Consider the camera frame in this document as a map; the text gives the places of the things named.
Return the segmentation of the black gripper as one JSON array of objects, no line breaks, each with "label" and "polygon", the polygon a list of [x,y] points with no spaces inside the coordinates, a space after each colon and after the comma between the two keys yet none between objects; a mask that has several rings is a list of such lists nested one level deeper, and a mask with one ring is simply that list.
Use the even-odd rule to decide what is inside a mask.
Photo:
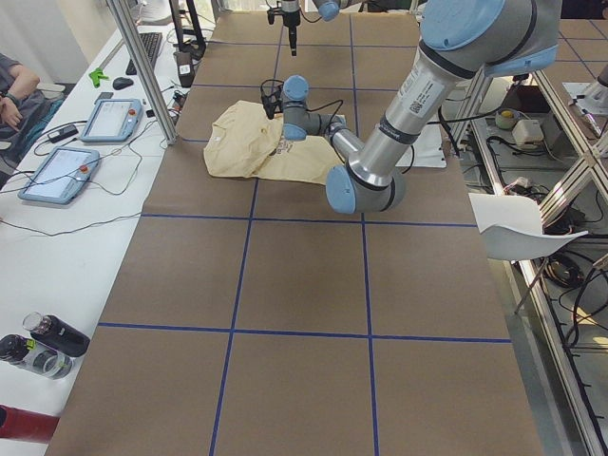
[{"label": "black gripper", "polygon": [[282,88],[284,82],[278,79],[266,79],[260,86],[260,100],[268,119],[273,119],[276,114],[283,112]]},{"label": "black gripper", "polygon": [[282,18],[284,27],[288,27],[288,38],[292,56],[297,55],[297,27],[300,25],[300,6],[297,0],[277,1],[275,6],[269,5],[267,20],[270,25],[277,17]]}]

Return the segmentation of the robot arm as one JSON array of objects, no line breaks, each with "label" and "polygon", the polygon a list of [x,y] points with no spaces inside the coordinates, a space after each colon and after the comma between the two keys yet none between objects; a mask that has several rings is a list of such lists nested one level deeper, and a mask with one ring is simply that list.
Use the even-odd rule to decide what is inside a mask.
[{"label": "robot arm", "polygon": [[478,71],[509,76],[548,67],[557,56],[560,19],[559,1],[428,1],[418,59],[365,142],[337,116],[307,107],[309,85],[299,75],[263,94],[262,104],[268,118],[282,113],[285,139],[323,136],[344,158],[326,178],[334,212],[386,211],[405,195],[396,164],[456,84]]},{"label": "robot arm", "polygon": [[[358,4],[358,1],[333,1],[333,0],[314,0],[314,6],[320,18],[325,22],[334,19],[339,11]],[[303,13],[300,2],[297,0],[276,1],[274,6],[267,4],[267,20],[270,25],[275,22],[277,17],[282,20],[282,25],[288,30],[289,47],[292,56],[297,55],[297,28],[301,24]]]}]

